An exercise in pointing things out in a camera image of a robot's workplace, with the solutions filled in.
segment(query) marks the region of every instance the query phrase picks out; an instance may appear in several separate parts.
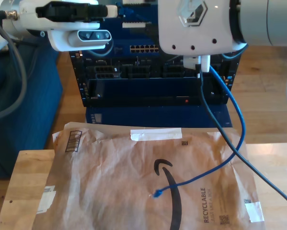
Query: cable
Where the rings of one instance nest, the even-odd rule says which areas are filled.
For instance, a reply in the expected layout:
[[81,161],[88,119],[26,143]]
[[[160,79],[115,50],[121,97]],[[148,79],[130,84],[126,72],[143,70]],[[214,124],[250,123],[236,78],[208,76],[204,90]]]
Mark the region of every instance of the cable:
[[11,39],[14,43],[17,44],[21,44],[21,45],[27,45],[27,46],[35,46],[38,47],[39,45],[36,43],[32,43],[32,42],[26,42],[26,41],[21,41],[21,40],[17,40],[17,39]]
[[[234,105],[234,107],[235,107],[235,109],[237,111],[237,114],[239,116],[239,119],[241,121],[241,137],[240,137],[240,140],[239,140],[238,145],[236,147],[236,149],[239,150],[239,148],[241,147],[241,145],[242,145],[242,143],[244,141],[244,138],[245,138],[246,125],[245,125],[245,122],[244,122],[244,118],[243,118],[241,109],[239,108],[235,98],[233,97],[233,95],[231,93],[228,93],[228,92],[226,92],[226,93],[228,94],[230,100],[232,101],[232,103],[233,103],[233,105]],[[157,197],[159,197],[162,194],[163,191],[165,191],[165,190],[167,190],[169,188],[174,188],[174,187],[178,187],[178,186],[182,186],[182,185],[186,185],[186,184],[192,183],[192,182],[194,182],[194,181],[196,181],[196,180],[198,180],[198,179],[200,179],[200,178],[202,178],[202,177],[204,177],[206,175],[209,175],[209,174],[215,172],[216,170],[218,170],[218,169],[224,167],[226,164],[228,164],[233,159],[234,156],[235,156],[235,153],[233,152],[230,155],[230,157],[228,157],[223,163],[221,163],[220,165],[216,166],[215,168],[213,168],[213,169],[211,169],[211,170],[209,170],[209,171],[207,171],[207,172],[205,172],[205,173],[203,173],[201,175],[198,175],[198,176],[194,177],[191,180],[188,180],[188,181],[185,181],[185,182],[182,182],[182,183],[179,183],[179,184],[175,184],[173,186],[167,186],[167,187],[164,187],[163,189],[156,190],[156,192],[154,193],[153,197],[157,198]]]
[[[216,79],[220,79],[221,77],[218,75],[218,73],[212,68],[210,67],[211,72],[213,73],[213,75],[215,76]],[[210,111],[208,104],[206,103],[206,100],[204,98],[203,95],[203,78],[201,78],[201,90],[200,90],[200,95],[201,95],[201,100],[202,100],[202,104],[204,106],[204,108],[206,109],[209,117],[213,120],[213,122],[215,123],[215,125],[217,126],[219,132],[221,133],[221,135],[223,136],[223,138],[225,139],[226,143],[228,144],[228,146],[233,150],[233,152],[237,155],[237,157],[239,157],[239,159],[245,163],[250,169],[252,169],[252,171],[254,173],[256,173],[263,181],[265,181],[270,187],[272,187],[274,190],[276,190],[286,201],[287,201],[287,195],[285,195],[279,188],[277,188],[273,183],[271,183],[264,175],[262,175],[250,162],[248,162],[233,146],[233,144],[231,143],[230,139],[228,138],[228,136],[226,135],[225,131],[223,130],[223,128],[219,125],[218,121],[216,120],[215,116],[212,114],[212,112]],[[225,83],[221,80],[221,86],[225,89],[226,92],[228,92],[228,94],[230,95],[231,92],[227,89]]]
[[34,54],[33,54],[33,57],[32,57],[32,62],[30,64],[30,67],[28,69],[28,72],[27,72],[27,79],[29,80],[30,77],[32,76],[33,72],[34,72],[34,68],[36,66],[36,63],[37,63],[37,59],[38,59],[38,56],[39,56],[39,53],[40,53],[40,49],[41,47],[38,47],[34,50]]
[[169,59],[169,60],[166,60],[166,62],[173,61],[173,60],[175,60],[175,59],[178,58],[178,57],[180,57],[180,55],[175,56],[175,57],[173,57],[173,58],[171,58],[171,59]]
[[244,51],[245,51],[247,48],[248,48],[248,45],[246,45],[243,49],[241,49],[241,50],[239,51],[239,53],[237,53],[237,54],[234,55],[234,56],[228,56],[228,55],[226,55],[226,54],[221,54],[221,56],[224,57],[224,58],[227,59],[227,60],[232,60],[232,59],[235,59],[235,58],[239,57],[241,54],[243,54]]
[[93,50],[88,50],[88,52],[91,53],[95,57],[102,58],[102,57],[107,56],[113,50],[113,48],[114,48],[114,41],[112,40],[110,49],[106,51],[105,53],[98,54],[98,53],[95,53]]
[[26,89],[27,89],[27,76],[26,76],[26,71],[25,71],[25,66],[23,63],[23,60],[21,58],[21,55],[18,51],[18,49],[16,48],[15,44],[13,43],[13,41],[10,39],[10,37],[8,36],[8,34],[3,30],[3,28],[0,26],[0,34],[2,35],[2,37],[7,40],[8,44],[9,44],[9,48],[10,51],[13,52],[17,62],[18,62],[18,67],[21,73],[21,78],[22,78],[22,87],[21,87],[21,92],[19,97],[17,98],[17,100],[8,108],[4,109],[3,111],[0,111],[0,119],[11,114],[13,111],[15,111],[22,103],[24,96],[26,94]]

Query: white plastic housing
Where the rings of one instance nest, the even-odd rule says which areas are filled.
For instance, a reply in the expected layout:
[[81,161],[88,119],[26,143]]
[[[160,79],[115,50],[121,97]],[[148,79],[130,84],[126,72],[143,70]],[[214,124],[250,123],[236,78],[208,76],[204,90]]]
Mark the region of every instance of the white plastic housing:
[[[97,31],[106,31],[107,33],[110,34],[108,30],[97,30]],[[110,39],[103,39],[103,40],[82,40],[79,37],[79,32],[81,31],[73,31],[69,34],[69,44],[71,46],[104,46],[111,40],[111,34],[110,34]]]
[[[187,26],[183,19],[195,18],[192,12],[201,4],[204,5],[201,15],[204,17],[197,25],[191,23]],[[237,44],[232,38],[229,9],[230,0],[158,0],[162,50],[167,54],[191,57],[240,50],[246,44]]]
[[195,65],[200,64],[203,73],[208,73],[210,69],[210,55],[183,58],[183,65],[187,69],[195,69]]
[[72,46],[69,43],[69,36],[73,31],[60,31],[60,30],[50,30],[47,32],[48,39],[51,46],[56,51],[76,51],[76,50],[88,50],[88,49],[104,49],[105,45],[91,46]]

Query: black cable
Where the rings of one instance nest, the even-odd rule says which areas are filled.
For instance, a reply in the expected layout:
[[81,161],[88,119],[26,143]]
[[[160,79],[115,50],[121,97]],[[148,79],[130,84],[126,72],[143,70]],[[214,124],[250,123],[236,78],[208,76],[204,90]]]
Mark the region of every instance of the black cable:
[[199,85],[199,97],[200,97],[201,104],[205,108],[209,118],[214,122],[214,124],[218,128],[219,132],[223,136],[224,140],[226,141],[226,143],[228,144],[230,149],[237,155],[237,157],[239,157],[239,159],[243,163],[245,163],[251,170],[253,170],[254,173],[256,173],[263,181],[265,181],[270,187],[272,187],[274,190],[276,190],[287,201],[287,195],[285,195],[279,188],[277,188],[273,183],[271,183],[264,175],[262,175],[250,162],[248,162],[235,149],[235,147],[231,143],[229,137],[227,136],[227,134],[225,133],[225,131],[223,130],[223,128],[221,127],[221,125],[219,124],[219,122],[217,121],[215,116],[213,115],[212,111],[210,110],[210,108],[209,108],[209,106],[208,106],[208,104],[207,104],[207,102],[205,100],[204,93],[203,93],[203,74],[202,74],[202,71],[200,71],[200,77],[198,78],[198,81],[199,81],[199,84],[198,84]]
[[17,39],[11,39],[14,43],[16,44],[21,44],[21,45],[27,45],[27,46],[35,46],[38,47],[39,45],[36,43],[32,43],[32,42],[26,42],[26,41],[21,41],[21,40],[17,40]]

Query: black connector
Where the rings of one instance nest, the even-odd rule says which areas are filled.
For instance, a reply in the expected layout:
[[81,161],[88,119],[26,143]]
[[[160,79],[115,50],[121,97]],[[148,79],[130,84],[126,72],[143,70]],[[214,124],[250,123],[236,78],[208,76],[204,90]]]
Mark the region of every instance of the black connector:
[[0,26],[3,27],[3,20],[7,18],[5,11],[0,11]]
[[51,1],[43,7],[37,7],[36,13],[38,18],[47,18],[52,22],[90,23],[103,21],[108,15],[108,9],[104,5]]

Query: gray cable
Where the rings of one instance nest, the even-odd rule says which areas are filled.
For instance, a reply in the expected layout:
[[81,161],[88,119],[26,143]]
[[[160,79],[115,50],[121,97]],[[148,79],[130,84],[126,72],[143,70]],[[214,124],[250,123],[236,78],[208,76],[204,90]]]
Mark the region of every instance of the gray cable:
[[27,76],[26,76],[26,71],[25,71],[25,66],[23,63],[23,60],[21,58],[21,55],[17,49],[17,47],[14,45],[13,41],[11,38],[8,36],[8,34],[3,30],[3,28],[0,26],[0,34],[1,36],[6,39],[6,41],[9,44],[9,47],[11,48],[10,52],[13,52],[15,58],[18,61],[18,67],[21,73],[21,78],[22,78],[22,87],[21,87],[21,92],[17,100],[9,106],[7,109],[4,109],[3,111],[0,111],[0,119],[11,114],[13,111],[15,111],[22,103],[24,96],[26,94],[26,89],[27,89]]
[[30,77],[32,76],[32,74],[34,72],[34,68],[36,66],[39,53],[40,53],[40,47],[36,48],[36,50],[34,51],[34,54],[33,54],[33,57],[32,57],[32,62],[30,64],[30,67],[29,67],[28,73],[27,73],[27,79],[28,80],[30,79]]
[[176,59],[176,58],[178,58],[178,57],[180,57],[180,56],[181,56],[181,55],[175,56],[175,57],[173,57],[173,58],[171,58],[171,59],[169,59],[169,60],[166,60],[166,62],[173,61],[174,59]]

